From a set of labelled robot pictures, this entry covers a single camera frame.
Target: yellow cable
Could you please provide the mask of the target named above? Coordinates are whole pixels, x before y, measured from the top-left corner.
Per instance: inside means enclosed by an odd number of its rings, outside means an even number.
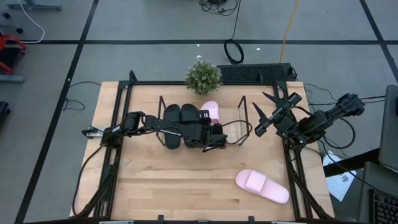
[[[296,0],[296,4],[294,5],[292,15],[290,16],[290,21],[289,21],[289,24],[287,25],[287,28],[286,28],[286,31],[285,31],[285,35],[284,35],[284,41],[282,43],[282,51],[280,52],[279,63],[282,63],[282,59],[284,58],[285,42],[286,42],[287,33],[289,33],[290,26],[293,23],[294,14],[296,13],[297,6],[299,5],[300,1],[301,0]]]

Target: potted plant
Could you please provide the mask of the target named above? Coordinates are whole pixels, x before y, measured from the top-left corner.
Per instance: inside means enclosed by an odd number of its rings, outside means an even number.
[[[215,91],[220,87],[221,71],[209,61],[198,61],[188,69],[185,74],[185,83],[188,89],[196,94],[206,95],[209,91]]]

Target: black slipper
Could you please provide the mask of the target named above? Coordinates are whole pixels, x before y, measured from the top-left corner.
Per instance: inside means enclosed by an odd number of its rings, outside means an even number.
[[[181,122],[181,110],[179,105],[173,104],[166,107],[163,113],[163,119],[166,121],[172,121],[178,123]],[[176,149],[180,146],[181,137],[173,134],[164,133],[164,143],[167,149]]]
[[[185,103],[181,107],[181,123],[182,124],[194,124],[199,122],[198,108],[192,104]],[[195,146],[184,141],[184,144],[188,148],[194,148]]]

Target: black keyboard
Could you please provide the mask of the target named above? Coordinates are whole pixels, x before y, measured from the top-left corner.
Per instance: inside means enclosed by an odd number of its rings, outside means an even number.
[[[398,224],[398,201],[369,190],[369,220],[376,224]]]
[[[219,65],[223,81],[295,81],[290,63]]]

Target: black floor stripe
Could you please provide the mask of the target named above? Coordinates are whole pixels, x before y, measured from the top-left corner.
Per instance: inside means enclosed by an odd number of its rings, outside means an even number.
[[[374,35],[376,35],[377,40],[381,42],[381,44],[380,44],[381,49],[384,53],[384,56],[386,57],[388,65],[390,66],[392,74],[394,74],[394,76],[398,82],[398,68],[394,61],[394,58],[392,58],[392,55],[386,45],[387,42],[384,41],[383,36],[381,35],[380,30],[376,25],[376,21],[374,20],[372,14],[371,14],[371,11],[369,10],[368,5],[366,4],[366,1],[365,0],[359,0],[359,1],[362,5],[363,11],[365,12],[366,17],[368,18],[369,23],[371,24]]]
[[[282,44],[283,40],[235,40],[240,44]],[[38,45],[79,44],[79,40],[43,40]],[[168,44],[224,44],[224,40],[86,40],[84,44],[98,45],[168,45]],[[286,40],[291,45],[398,45],[398,40]]]
[[[50,148],[51,140],[53,138],[55,128],[57,127],[57,123],[58,123],[58,120],[61,115],[62,106],[65,101],[65,97],[67,96],[68,89],[69,89],[70,83],[73,78],[73,74],[75,73],[75,69],[76,69],[77,63],[80,58],[81,50],[83,49],[83,46],[84,46],[84,41],[87,38],[88,30],[90,29],[91,22],[93,21],[93,17],[94,17],[94,14],[95,14],[95,11],[96,11],[96,8],[98,5],[98,1],[99,0],[93,1],[93,4],[90,9],[90,13],[88,14],[85,28],[83,29],[83,33],[81,34],[81,37],[80,37],[80,40],[78,43],[78,47],[76,48],[75,55],[73,56],[73,60],[70,65],[68,75],[65,79],[65,83],[63,84],[60,98],[58,99],[57,107],[55,108],[54,114],[53,114],[51,122],[50,122],[49,129],[48,129],[47,134],[44,139],[43,146],[40,150],[39,157],[37,158],[36,165],[33,170],[32,176],[30,177],[30,181],[29,181],[29,184],[25,191],[24,198],[22,199],[22,203],[19,207],[15,223],[18,223],[18,224],[23,223],[26,213],[29,209],[29,204],[30,204],[30,201],[32,200],[32,196],[35,191],[37,181],[39,180],[40,173],[42,171],[45,158],[47,157],[47,153]]]

